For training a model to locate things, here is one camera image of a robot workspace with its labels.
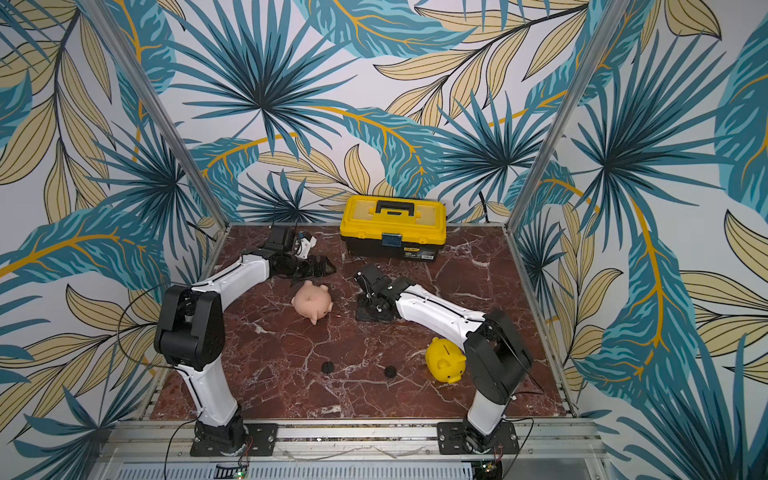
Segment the light pink piggy bank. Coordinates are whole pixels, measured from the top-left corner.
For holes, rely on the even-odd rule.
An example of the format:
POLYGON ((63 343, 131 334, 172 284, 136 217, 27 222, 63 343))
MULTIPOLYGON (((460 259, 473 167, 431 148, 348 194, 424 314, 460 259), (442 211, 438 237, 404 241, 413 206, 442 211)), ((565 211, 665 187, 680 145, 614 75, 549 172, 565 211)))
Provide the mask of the light pink piggy bank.
POLYGON ((333 300, 327 285, 306 280, 291 299, 291 305, 301 317, 316 325, 332 311, 333 300))

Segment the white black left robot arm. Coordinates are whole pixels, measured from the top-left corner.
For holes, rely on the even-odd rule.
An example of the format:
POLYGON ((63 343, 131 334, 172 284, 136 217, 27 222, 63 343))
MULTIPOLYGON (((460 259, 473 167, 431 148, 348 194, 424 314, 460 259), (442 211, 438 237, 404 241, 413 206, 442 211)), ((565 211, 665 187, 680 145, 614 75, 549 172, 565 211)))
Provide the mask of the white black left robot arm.
POLYGON ((239 409, 221 360, 226 343, 225 309, 272 277, 300 281, 335 272, 336 267, 325 256, 301 259, 290 253, 257 249, 206 280, 166 290, 154 349, 179 372, 190 391, 199 422, 223 427, 232 422, 239 409))

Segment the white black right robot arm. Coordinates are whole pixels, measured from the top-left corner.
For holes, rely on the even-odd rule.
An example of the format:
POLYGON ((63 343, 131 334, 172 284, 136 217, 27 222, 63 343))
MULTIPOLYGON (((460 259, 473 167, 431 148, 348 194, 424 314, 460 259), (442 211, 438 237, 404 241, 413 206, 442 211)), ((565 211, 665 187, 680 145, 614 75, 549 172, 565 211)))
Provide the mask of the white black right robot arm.
POLYGON ((357 320, 413 322, 459 347, 475 387, 465 423, 483 439, 495 433, 533 366, 533 355, 511 318, 499 309, 483 313, 461 307, 407 277, 391 279, 374 264, 359 269, 354 280, 362 289, 357 320))

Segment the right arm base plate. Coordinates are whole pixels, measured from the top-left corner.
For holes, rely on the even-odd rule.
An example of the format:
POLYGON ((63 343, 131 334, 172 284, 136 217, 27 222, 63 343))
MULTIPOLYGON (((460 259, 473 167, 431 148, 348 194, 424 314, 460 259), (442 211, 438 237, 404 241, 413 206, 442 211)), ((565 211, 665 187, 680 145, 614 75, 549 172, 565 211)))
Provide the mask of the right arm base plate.
POLYGON ((483 434, 468 421, 439 422, 437 439, 441 455, 518 453, 520 444, 514 426, 502 421, 489 434, 483 434))

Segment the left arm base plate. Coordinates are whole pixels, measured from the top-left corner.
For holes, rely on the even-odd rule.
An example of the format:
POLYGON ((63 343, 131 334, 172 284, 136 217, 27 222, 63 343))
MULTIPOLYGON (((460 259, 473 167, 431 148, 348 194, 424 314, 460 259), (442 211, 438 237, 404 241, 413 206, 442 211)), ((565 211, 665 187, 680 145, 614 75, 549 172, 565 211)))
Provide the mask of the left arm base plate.
POLYGON ((195 425, 192 457, 272 455, 278 425, 275 423, 245 423, 211 427, 198 422, 195 425))

